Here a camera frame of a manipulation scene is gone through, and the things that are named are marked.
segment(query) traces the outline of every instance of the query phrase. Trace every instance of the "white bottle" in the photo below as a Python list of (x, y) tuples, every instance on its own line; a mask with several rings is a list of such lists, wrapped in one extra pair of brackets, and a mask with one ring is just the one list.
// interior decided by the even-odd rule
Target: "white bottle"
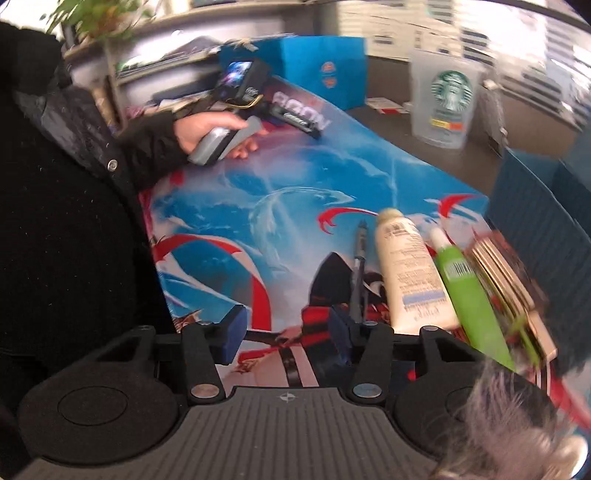
[(460, 326), (445, 286), (415, 224), (393, 208), (378, 216), (375, 243), (396, 333)]

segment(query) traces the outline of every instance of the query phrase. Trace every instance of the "black jacket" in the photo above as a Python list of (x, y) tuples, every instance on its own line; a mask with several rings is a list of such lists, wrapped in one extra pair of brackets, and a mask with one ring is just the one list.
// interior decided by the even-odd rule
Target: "black jacket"
[(6, 418), (28, 389), (137, 324), (174, 331), (137, 200), (187, 161), (173, 115), (132, 122), (115, 139), (62, 72), (54, 37), (0, 22), (5, 480), (22, 466)]

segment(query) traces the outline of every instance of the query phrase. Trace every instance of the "barcode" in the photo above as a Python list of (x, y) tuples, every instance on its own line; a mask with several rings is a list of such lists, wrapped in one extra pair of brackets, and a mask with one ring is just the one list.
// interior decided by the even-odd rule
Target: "barcode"
[(470, 265), (465, 260), (451, 262), (446, 266), (446, 274), (448, 278), (459, 278), (464, 275), (474, 275)]

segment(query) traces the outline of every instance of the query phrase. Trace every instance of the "green leaves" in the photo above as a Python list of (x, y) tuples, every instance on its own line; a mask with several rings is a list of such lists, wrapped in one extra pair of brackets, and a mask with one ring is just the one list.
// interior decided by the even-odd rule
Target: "green leaves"
[(56, 9), (46, 16), (52, 32), (60, 23), (74, 25), (78, 31), (94, 38), (117, 31), (121, 16), (141, 9), (142, 16), (154, 13), (141, 0), (61, 0)]

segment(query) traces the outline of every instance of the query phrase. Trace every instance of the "lotion bottle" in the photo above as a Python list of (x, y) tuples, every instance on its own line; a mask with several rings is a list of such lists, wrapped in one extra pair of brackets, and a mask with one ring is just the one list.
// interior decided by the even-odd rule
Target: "lotion bottle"
[(460, 326), (447, 291), (415, 224), (395, 209), (378, 215), (375, 242), (396, 333), (418, 335), (423, 326)]
[(488, 296), (461, 250), (452, 245), (440, 228), (431, 230), (431, 243), (437, 252), (435, 264), (470, 344), (515, 371)]

